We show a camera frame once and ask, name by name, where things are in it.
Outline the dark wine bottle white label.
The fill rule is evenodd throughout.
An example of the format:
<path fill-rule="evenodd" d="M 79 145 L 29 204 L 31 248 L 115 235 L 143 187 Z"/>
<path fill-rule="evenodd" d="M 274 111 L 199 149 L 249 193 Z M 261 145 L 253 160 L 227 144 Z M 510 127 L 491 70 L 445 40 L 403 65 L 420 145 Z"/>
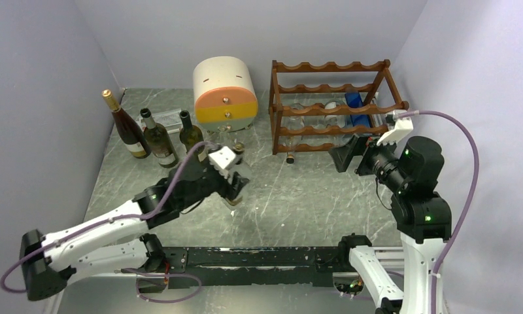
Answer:
<path fill-rule="evenodd" d="M 186 152 L 193 151 L 193 147 L 204 141 L 203 133 L 200 128 L 192 123 L 190 113 L 186 110 L 180 111 L 179 117 L 182 128 L 179 133 L 180 142 L 185 146 Z"/>

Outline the dark gold-capped wine bottle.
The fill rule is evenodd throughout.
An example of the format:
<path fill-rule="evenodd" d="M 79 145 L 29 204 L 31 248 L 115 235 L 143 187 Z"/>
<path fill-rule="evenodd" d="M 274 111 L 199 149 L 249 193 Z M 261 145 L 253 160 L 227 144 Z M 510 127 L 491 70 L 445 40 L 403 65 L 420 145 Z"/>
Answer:
<path fill-rule="evenodd" d="M 151 150 L 146 143 L 142 129 L 136 121 L 121 108 L 119 101 L 114 97 L 111 90 L 103 90 L 101 95 L 111 111 L 118 135 L 127 150 L 137 159 L 147 158 Z"/>

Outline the dark green labelled wine bottle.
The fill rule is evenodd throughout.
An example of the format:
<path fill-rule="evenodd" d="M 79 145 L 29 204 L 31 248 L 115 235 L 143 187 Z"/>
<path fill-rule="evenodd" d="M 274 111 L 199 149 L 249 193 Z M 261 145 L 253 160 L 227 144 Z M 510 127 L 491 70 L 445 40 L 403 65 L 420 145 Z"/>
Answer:
<path fill-rule="evenodd" d="M 152 113 L 147 108 L 141 109 L 140 115 L 146 126 L 143 131 L 144 138 L 158 164 L 164 168 L 176 166 L 179 162 L 178 156 L 165 127 L 154 120 Z"/>

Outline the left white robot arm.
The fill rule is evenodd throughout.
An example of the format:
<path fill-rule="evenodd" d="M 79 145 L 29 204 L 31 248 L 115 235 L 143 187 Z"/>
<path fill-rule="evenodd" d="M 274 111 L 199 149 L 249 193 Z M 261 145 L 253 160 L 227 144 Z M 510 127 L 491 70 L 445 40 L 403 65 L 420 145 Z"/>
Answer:
<path fill-rule="evenodd" d="M 149 230 L 177 219 L 213 194 L 230 204 L 240 201 L 252 178 L 246 162 L 182 164 L 108 213 L 49 234 L 30 230 L 20 247 L 22 292 L 29 301 L 39 301 L 109 270 L 158 271 L 165 253 Z"/>

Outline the clear glass bottle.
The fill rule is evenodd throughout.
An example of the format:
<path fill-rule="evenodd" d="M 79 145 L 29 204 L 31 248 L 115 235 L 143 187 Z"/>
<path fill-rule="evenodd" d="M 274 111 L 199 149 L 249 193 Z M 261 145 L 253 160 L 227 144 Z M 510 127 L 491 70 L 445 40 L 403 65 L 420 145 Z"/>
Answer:
<path fill-rule="evenodd" d="M 235 147 L 235 145 L 238 142 L 237 136 L 236 136 L 236 131 L 232 131 L 232 130 L 218 131 L 218 132 L 214 133 L 212 139 L 213 139 L 214 143 L 216 143 L 218 145 L 226 146 L 229 148 Z"/>

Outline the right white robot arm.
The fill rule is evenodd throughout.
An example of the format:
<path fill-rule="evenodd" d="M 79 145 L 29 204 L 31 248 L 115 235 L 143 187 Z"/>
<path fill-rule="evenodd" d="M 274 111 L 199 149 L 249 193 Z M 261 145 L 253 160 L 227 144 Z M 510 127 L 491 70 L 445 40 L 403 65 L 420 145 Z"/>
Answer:
<path fill-rule="evenodd" d="M 392 192 L 390 210 L 403 247 L 405 286 L 394 283 L 365 235 L 342 237 L 337 263 L 343 270 L 358 273 L 376 313 L 438 313 L 439 304 L 430 300 L 432 273 L 452 229 L 450 207 L 435 191 L 444 165 L 441 146 L 414 136 L 401 156 L 395 157 L 394 145 L 377 142 L 376 137 L 355 135 L 347 144 L 331 148 L 329 155 L 339 173 L 348 169 L 353 157 L 361 156 L 356 174 L 374 175 L 377 183 Z"/>

